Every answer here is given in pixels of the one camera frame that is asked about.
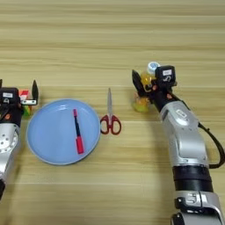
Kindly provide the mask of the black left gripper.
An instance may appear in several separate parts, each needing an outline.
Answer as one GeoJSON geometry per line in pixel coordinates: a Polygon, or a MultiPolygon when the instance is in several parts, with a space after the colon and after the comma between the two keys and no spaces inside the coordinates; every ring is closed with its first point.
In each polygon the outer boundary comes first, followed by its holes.
{"type": "Polygon", "coordinates": [[[39,89],[36,80],[33,80],[32,87],[33,100],[22,100],[20,103],[2,103],[0,104],[0,124],[12,123],[19,126],[27,105],[37,105],[39,99],[39,89]]]}

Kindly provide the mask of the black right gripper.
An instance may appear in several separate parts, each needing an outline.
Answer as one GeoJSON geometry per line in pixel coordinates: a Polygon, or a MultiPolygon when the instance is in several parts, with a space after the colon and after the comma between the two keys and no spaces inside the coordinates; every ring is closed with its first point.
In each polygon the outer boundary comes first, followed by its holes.
{"type": "MultiPolygon", "coordinates": [[[[132,80],[134,87],[137,90],[137,93],[140,97],[145,96],[145,90],[142,84],[141,76],[134,69],[132,70],[132,80]]],[[[147,93],[147,98],[151,104],[154,104],[156,109],[161,112],[162,109],[169,103],[178,101],[171,90],[166,88],[160,88],[158,85],[154,85],[150,92],[147,93]]]]}

